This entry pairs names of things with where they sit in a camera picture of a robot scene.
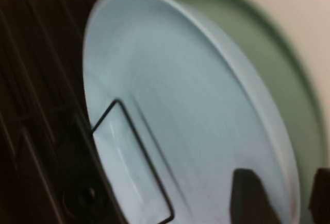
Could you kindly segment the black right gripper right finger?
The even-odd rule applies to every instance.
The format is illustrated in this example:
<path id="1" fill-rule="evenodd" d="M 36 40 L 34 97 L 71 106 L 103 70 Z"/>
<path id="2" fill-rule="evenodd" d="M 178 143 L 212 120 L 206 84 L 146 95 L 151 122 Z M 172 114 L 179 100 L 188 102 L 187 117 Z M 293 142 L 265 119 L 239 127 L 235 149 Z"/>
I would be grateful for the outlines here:
<path id="1" fill-rule="evenodd" d="M 329 223 L 329 167 L 318 168 L 314 176 L 309 210 L 314 223 Z"/>

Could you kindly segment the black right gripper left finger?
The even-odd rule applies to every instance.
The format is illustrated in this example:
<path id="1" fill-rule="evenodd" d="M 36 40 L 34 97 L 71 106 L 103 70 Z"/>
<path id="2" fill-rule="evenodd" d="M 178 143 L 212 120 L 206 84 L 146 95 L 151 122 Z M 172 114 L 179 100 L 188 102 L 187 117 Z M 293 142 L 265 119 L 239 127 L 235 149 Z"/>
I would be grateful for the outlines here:
<path id="1" fill-rule="evenodd" d="M 260 178 L 251 170 L 233 172 L 230 198 L 231 223 L 280 223 Z"/>

